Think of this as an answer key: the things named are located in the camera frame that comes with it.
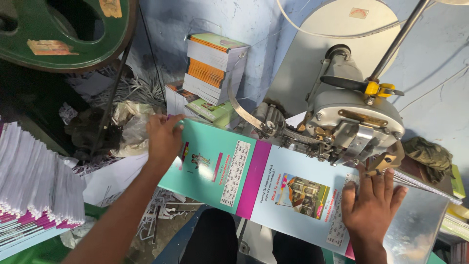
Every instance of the screw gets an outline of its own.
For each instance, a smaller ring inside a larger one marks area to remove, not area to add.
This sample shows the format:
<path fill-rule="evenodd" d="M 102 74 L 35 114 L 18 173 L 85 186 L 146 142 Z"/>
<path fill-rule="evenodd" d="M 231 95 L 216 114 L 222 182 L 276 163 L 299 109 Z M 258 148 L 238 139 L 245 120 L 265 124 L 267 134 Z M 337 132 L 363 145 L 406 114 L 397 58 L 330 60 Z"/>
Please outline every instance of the screw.
<path fill-rule="evenodd" d="M 323 141 L 325 143 L 331 143 L 332 142 L 332 137 L 331 136 L 325 136 L 325 137 L 323 137 Z"/>
<path fill-rule="evenodd" d="M 395 132 L 393 132 L 393 136 L 394 136 L 394 138 L 396 138 L 397 140 L 401 140 L 401 139 L 402 139 L 402 133 L 401 133 L 401 132 L 395 131 Z"/>
<path fill-rule="evenodd" d="M 267 121 L 267 127 L 270 128 L 270 129 L 274 129 L 274 128 L 275 128 L 275 126 L 274 126 L 274 124 L 273 124 L 272 121 Z"/>
<path fill-rule="evenodd" d="M 375 102 L 375 99 L 376 99 L 376 96 L 370 95 L 365 99 L 364 103 L 367 105 L 372 105 Z"/>

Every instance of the green cloth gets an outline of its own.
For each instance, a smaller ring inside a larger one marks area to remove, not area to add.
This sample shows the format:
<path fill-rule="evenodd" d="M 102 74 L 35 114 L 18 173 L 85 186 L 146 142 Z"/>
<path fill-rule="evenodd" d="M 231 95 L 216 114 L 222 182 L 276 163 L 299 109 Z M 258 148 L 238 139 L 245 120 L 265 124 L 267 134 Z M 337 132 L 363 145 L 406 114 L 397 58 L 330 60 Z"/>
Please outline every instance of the green cloth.
<path fill-rule="evenodd" d="M 444 177 L 454 178 L 449 151 L 422 137 L 414 137 L 402 144 L 409 157 L 427 166 L 427 173 L 433 183 L 440 182 Z"/>

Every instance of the cable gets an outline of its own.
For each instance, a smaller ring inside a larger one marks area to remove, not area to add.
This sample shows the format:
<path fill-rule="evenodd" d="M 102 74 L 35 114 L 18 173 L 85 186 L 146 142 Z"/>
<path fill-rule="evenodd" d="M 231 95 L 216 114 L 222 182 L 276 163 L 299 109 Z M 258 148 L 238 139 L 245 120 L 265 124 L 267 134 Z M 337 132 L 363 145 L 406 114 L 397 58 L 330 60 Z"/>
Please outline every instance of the cable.
<path fill-rule="evenodd" d="M 456 72 L 453 76 L 451 76 L 450 78 L 446 79 L 444 82 L 442 82 L 441 84 L 439 84 L 437 87 L 429 90 L 428 92 L 424 93 L 422 96 L 420 96 L 419 98 L 413 100 L 412 102 L 410 102 L 408 105 L 406 105 L 404 108 L 402 108 L 400 111 L 399 111 L 399 114 L 404 111 L 407 107 L 409 107 L 411 104 L 415 103 L 416 101 L 418 101 L 419 99 L 421 99 L 422 97 L 426 96 L 427 94 L 433 92 L 435 89 L 439 88 L 439 87 L 442 87 L 443 85 L 445 85 L 447 82 L 451 81 L 452 79 L 454 79 L 454 77 L 458 76 L 461 72 L 465 71 L 469 69 L 469 65 L 466 64 L 466 67 L 462 68 L 459 72 Z"/>
<path fill-rule="evenodd" d="M 433 7 L 434 5 L 436 4 L 436 2 L 433 2 L 431 3 L 430 5 L 428 5 L 425 10 Z M 386 31 L 386 30 L 389 30 L 391 28 L 394 28 L 394 27 L 397 27 L 401 24 L 404 24 L 406 20 L 403 20 L 401 22 L 394 22 L 394 23 L 391 23 L 389 25 L 386 25 L 384 27 L 381 27 L 381 28 L 378 28 L 376 30 L 373 30 L 373 31 L 369 31 L 369 32 L 365 32 L 365 33 L 361 33 L 361 34 L 356 34 L 356 35 L 347 35 L 347 36 L 334 36 L 334 35 L 325 35 L 325 34 L 319 34 L 319 33 L 313 33 L 313 32 L 308 32 L 308 31 L 305 31 L 301 28 L 299 28 L 297 25 L 295 25 L 295 23 L 293 23 L 293 21 L 290 20 L 290 18 L 287 16 L 287 14 L 285 13 L 285 10 L 283 10 L 283 7 L 282 5 L 280 4 L 280 0 L 277 0 L 277 5 L 279 6 L 280 8 L 280 11 L 282 12 L 283 16 L 285 17 L 285 19 L 294 27 L 296 28 L 298 31 L 301 31 L 303 33 L 306 33 L 308 35 L 312 35 L 312 36 L 317 36 L 317 37 L 323 37 L 323 38 L 330 38 L 330 39 L 358 39 L 358 38 L 363 38 L 363 37 L 367 37 L 367 36 L 370 36 L 370 35 L 374 35 L 374 34 L 377 34 L 377 33 L 380 33 L 380 32 L 383 32 L 383 31 Z"/>
<path fill-rule="evenodd" d="M 156 66 L 155 54 L 153 53 L 153 48 L 151 47 L 150 35 L 148 34 L 148 29 L 146 27 L 144 14 L 142 12 L 142 8 L 140 7 L 140 5 L 138 6 L 138 9 L 140 9 L 140 15 L 142 16 L 142 21 L 144 22 L 145 34 L 147 35 L 148 45 L 150 46 L 151 57 L 153 59 L 153 64 L 155 65 L 156 78 L 159 81 L 159 88 L 161 89 L 161 94 L 163 95 L 163 101 L 165 102 L 165 106 L 166 106 L 166 98 L 165 98 L 165 93 L 163 92 L 163 85 L 162 85 L 163 84 L 163 79 L 159 75 L 158 67 Z"/>

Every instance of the green flywheel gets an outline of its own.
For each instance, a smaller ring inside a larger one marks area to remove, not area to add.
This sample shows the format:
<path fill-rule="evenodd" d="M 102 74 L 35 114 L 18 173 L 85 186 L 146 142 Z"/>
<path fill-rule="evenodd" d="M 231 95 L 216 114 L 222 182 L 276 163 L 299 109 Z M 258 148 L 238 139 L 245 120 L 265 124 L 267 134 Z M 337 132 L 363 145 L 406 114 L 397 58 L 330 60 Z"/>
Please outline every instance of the green flywheel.
<path fill-rule="evenodd" d="M 137 8 L 138 0 L 0 0 L 0 58 L 50 72 L 105 66 L 131 40 Z"/>

